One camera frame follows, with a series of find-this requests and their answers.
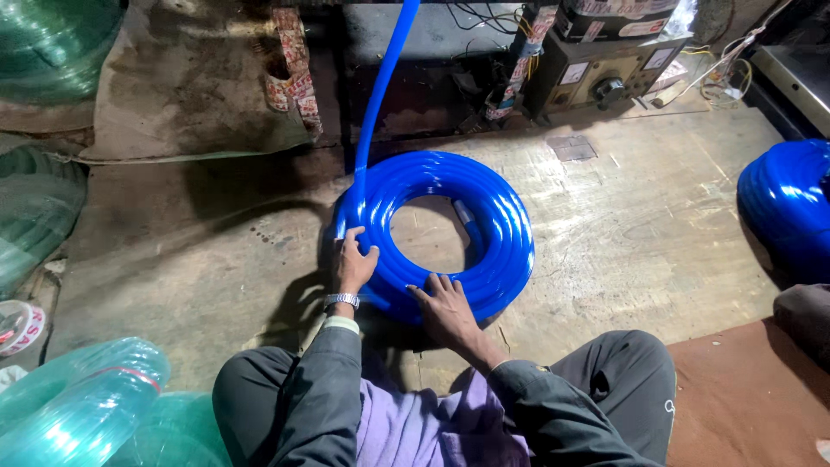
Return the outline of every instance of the black knob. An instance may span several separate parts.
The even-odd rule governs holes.
[[[608,104],[619,101],[625,91],[625,83],[620,78],[606,78],[593,88],[593,98],[599,102],[601,111],[608,109]]]

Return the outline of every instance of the wooden board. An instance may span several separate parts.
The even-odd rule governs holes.
[[[670,343],[771,313],[778,290],[735,208],[740,171],[781,141],[758,111],[595,122],[579,133],[598,157],[563,163],[546,140],[572,133],[562,126],[398,145],[479,160],[525,203],[533,276],[486,330],[512,356],[550,364],[612,329]],[[168,390],[207,391],[242,347],[296,344],[328,277],[320,233],[350,184],[338,178],[335,152],[94,167],[49,358],[137,335],[167,352]],[[463,235],[446,204],[431,206],[395,215],[396,244],[416,262],[457,270]],[[446,350],[385,356],[407,387],[438,392],[466,367]]]

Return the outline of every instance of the blue plastic tubing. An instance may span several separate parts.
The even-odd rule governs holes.
[[[476,320],[504,309],[530,278],[534,263],[533,237],[525,206],[515,191],[496,172],[464,156],[437,151],[416,151],[366,168],[380,103],[412,26],[418,0],[404,0],[398,23],[374,83],[360,131],[354,184],[341,199],[336,214],[336,233],[363,225],[358,236],[364,254],[380,247],[380,259],[369,283],[360,291],[390,317],[410,324],[421,322],[417,304],[406,290],[421,287],[430,271],[404,257],[395,246],[389,223],[395,211],[410,199],[428,194],[454,201],[476,248],[477,263],[461,273],[460,280]]]
[[[770,148],[738,179],[741,216],[801,283],[830,283],[830,143],[790,141]]]

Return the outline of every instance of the electrical box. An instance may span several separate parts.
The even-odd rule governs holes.
[[[536,117],[643,96],[690,37],[568,43],[549,31],[524,106]]]

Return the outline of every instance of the brown mat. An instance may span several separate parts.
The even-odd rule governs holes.
[[[670,345],[677,369],[669,466],[824,466],[830,375],[772,322]]]

